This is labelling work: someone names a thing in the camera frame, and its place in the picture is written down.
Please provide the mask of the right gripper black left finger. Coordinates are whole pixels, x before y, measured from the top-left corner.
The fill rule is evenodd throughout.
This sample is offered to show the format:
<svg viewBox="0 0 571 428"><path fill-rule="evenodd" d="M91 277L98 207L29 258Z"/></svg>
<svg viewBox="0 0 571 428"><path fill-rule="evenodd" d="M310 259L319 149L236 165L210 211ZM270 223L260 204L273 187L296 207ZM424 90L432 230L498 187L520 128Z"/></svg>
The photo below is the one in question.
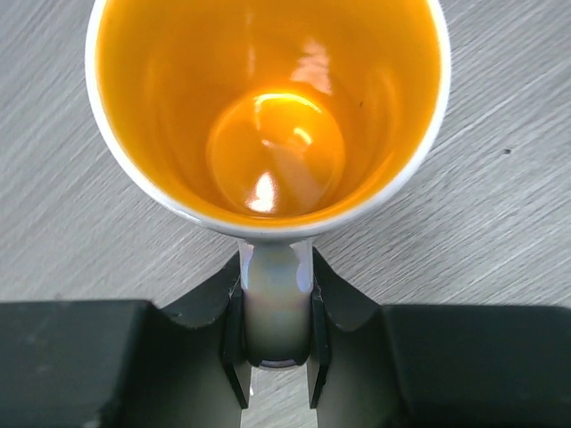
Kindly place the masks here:
<svg viewBox="0 0 571 428"><path fill-rule="evenodd" d="M239 261L158 308L148 300L1 306L4 427L237 427Z"/></svg>

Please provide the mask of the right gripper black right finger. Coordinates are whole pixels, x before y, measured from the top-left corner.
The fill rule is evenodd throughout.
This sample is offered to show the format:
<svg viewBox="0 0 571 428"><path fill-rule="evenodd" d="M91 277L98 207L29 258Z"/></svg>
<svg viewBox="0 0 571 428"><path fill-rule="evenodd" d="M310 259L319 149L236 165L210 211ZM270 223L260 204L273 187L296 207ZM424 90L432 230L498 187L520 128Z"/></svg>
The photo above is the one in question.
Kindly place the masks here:
<svg viewBox="0 0 571 428"><path fill-rule="evenodd" d="M310 407L321 427L567 427L570 311L381 305L315 254Z"/></svg>

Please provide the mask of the white mug orange inside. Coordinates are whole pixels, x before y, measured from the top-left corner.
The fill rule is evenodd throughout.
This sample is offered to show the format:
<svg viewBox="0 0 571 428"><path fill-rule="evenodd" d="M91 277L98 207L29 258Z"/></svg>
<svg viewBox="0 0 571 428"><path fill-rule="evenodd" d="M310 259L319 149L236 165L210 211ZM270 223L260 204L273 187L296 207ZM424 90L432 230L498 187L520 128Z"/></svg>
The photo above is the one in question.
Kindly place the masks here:
<svg viewBox="0 0 571 428"><path fill-rule="evenodd" d="M97 1L88 99L148 196L238 240L246 357L310 352L312 241L379 209L442 125L438 1Z"/></svg>

